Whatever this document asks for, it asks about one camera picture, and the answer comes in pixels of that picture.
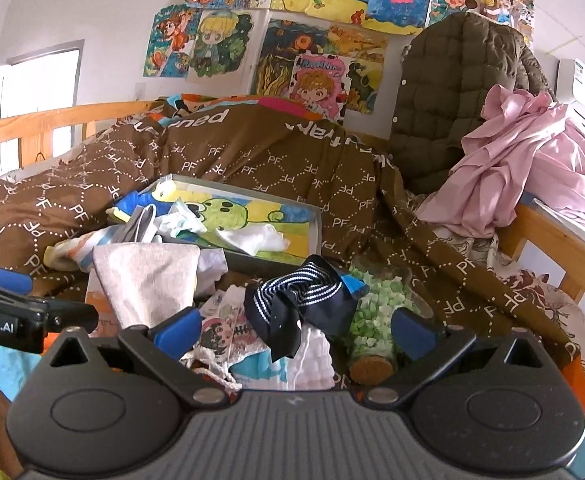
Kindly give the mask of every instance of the pink blanket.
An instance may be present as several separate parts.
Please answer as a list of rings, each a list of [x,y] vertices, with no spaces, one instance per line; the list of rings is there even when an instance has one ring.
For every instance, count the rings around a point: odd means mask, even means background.
[[[567,110],[547,92],[493,86],[481,111],[486,122],[461,139],[466,156],[417,217],[464,237],[492,237],[515,219],[525,189],[585,226],[585,138]]]

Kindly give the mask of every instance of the black bow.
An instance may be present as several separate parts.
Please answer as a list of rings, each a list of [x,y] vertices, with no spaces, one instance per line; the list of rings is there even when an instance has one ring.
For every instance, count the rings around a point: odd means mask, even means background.
[[[272,362],[295,357],[301,344],[301,323],[329,336],[348,333],[357,302],[367,287],[354,295],[321,256],[313,254],[295,272],[246,289],[246,317],[272,353]]]

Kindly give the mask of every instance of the wooden headboard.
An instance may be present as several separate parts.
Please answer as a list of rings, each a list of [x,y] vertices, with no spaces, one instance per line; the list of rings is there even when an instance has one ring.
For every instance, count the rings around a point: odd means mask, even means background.
[[[152,107],[151,101],[81,105],[60,110],[36,112],[0,120],[0,142],[19,139],[19,165],[24,168],[42,153],[52,157],[52,131],[64,126],[82,125],[82,137],[96,133],[98,121],[138,114]],[[356,133],[378,150],[386,150],[387,140]],[[534,243],[565,271],[560,288],[576,302],[585,293],[585,243],[559,222],[534,209],[519,205],[517,218],[499,234],[499,248],[518,259],[527,240]]]

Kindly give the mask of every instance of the puffer jacket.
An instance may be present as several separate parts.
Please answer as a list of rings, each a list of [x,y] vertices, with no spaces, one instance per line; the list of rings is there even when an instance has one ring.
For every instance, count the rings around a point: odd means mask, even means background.
[[[412,41],[390,140],[407,189],[416,194],[439,190],[463,157],[461,138],[483,122],[482,106],[496,84],[532,94],[549,91],[518,31],[460,12]]]

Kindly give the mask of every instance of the black and white striped ribbon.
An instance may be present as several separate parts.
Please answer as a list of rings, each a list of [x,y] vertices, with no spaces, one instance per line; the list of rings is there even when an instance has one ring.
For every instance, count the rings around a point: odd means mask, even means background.
[[[313,262],[306,262],[295,272],[269,280],[255,292],[253,301],[259,315],[270,324],[272,298],[279,290],[287,290],[295,295],[299,309],[329,300],[343,286],[341,280],[335,278],[325,269]]]

